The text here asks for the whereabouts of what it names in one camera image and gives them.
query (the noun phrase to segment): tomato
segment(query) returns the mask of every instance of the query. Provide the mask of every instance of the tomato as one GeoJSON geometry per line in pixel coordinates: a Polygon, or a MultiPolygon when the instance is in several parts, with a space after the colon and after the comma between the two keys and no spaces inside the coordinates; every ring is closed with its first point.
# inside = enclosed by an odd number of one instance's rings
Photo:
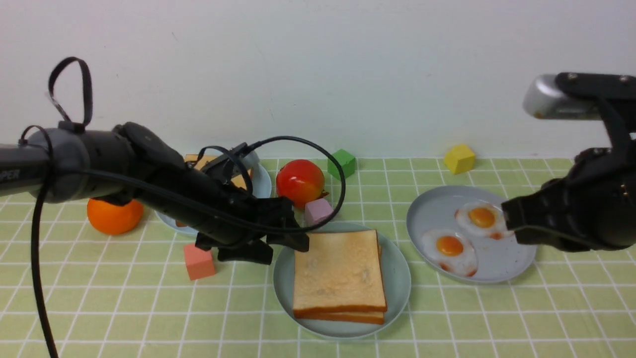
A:
{"type": "Polygon", "coordinates": [[[324,192],[322,170],[306,159],[298,159],[285,164],[276,175],[276,194],[288,197],[297,209],[304,210],[305,204],[329,193],[324,192]]]}

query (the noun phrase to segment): plate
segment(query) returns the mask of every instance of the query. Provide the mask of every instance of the plate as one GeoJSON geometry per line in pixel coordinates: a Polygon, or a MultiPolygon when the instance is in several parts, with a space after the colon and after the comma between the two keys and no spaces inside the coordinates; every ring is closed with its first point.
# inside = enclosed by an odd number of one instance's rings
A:
{"type": "Polygon", "coordinates": [[[475,201],[501,207],[505,199],[485,190],[459,185],[438,187],[417,197],[406,214],[406,228],[415,248],[434,269],[460,282],[499,283],[519,276],[534,261],[537,247],[518,244],[514,235],[493,240],[467,233],[455,221],[455,211],[475,201]],[[424,255],[422,235],[431,229],[454,230],[473,242],[478,261],[474,276],[464,277],[446,272],[424,255]]]}
{"type": "MultiPolygon", "coordinates": [[[[316,232],[342,233],[347,231],[370,230],[370,228],[347,222],[330,222],[316,232]]],[[[378,240],[382,246],[382,281],[387,299],[387,311],[384,324],[367,324],[355,322],[335,322],[328,320],[296,319],[293,314],[294,298],[294,250],[284,247],[274,264],[273,284],[276,298],[285,312],[302,328],[318,334],[323,338],[351,340],[369,336],[391,325],[399,317],[411,294],[411,272],[406,259],[395,244],[378,232],[378,240]]]]}
{"type": "MultiPolygon", "coordinates": [[[[272,195],[272,179],[270,175],[267,173],[267,170],[261,165],[258,164],[254,167],[253,177],[252,177],[252,185],[254,187],[254,196],[264,199],[268,198],[272,195]]],[[[188,235],[188,236],[196,236],[197,232],[191,227],[178,227],[177,223],[173,218],[169,217],[166,214],[160,213],[155,210],[155,214],[164,224],[173,228],[173,230],[188,235]]]]}

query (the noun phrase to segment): pink block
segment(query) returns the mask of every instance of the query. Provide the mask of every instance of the pink block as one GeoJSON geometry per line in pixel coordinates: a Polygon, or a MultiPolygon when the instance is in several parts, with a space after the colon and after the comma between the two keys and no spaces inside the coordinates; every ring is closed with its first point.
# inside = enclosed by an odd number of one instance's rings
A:
{"type": "Polygon", "coordinates": [[[201,250],[191,243],[183,247],[183,255],[191,281],[212,276],[216,273],[212,262],[212,252],[201,250]]]}
{"type": "Polygon", "coordinates": [[[317,224],[331,213],[333,213],[333,209],[325,199],[311,201],[305,205],[305,222],[309,225],[317,224]]]}

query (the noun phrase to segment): green cube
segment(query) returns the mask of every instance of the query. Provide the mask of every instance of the green cube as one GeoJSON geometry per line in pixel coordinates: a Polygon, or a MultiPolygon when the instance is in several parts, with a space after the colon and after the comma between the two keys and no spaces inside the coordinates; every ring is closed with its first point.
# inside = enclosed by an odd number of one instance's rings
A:
{"type": "MultiPolygon", "coordinates": [[[[333,154],[333,157],[338,161],[338,164],[342,167],[342,171],[345,172],[345,178],[351,176],[356,172],[356,157],[351,155],[348,151],[341,149],[333,154]]],[[[340,174],[336,169],[336,164],[331,161],[327,161],[327,171],[333,175],[334,178],[340,180],[340,174]]]]}

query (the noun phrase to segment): green checkered tablecloth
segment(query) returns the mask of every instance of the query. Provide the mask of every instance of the green checkered tablecloth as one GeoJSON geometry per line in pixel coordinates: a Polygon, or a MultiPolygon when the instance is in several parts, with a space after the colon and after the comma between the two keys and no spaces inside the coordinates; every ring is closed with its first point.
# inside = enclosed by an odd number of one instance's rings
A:
{"type": "MultiPolygon", "coordinates": [[[[264,160],[272,177],[288,160],[264,160]]],[[[316,161],[326,173],[326,162],[316,161]]],[[[636,357],[636,249],[563,254],[542,247],[536,264],[505,285],[474,287],[439,276],[410,243],[404,219],[421,193],[474,185],[524,195],[566,174],[567,159],[480,159],[452,175],[439,159],[360,159],[338,220],[378,229],[404,252],[413,277],[397,322],[360,341],[328,341],[299,328],[278,304],[272,268],[216,262],[190,282],[183,245],[151,213],[108,237],[85,202],[47,205],[41,261],[62,357],[636,357]]],[[[329,198],[339,183],[327,175],[329,198]]],[[[33,198],[0,198],[0,357],[46,357],[29,271],[33,198]]]]}

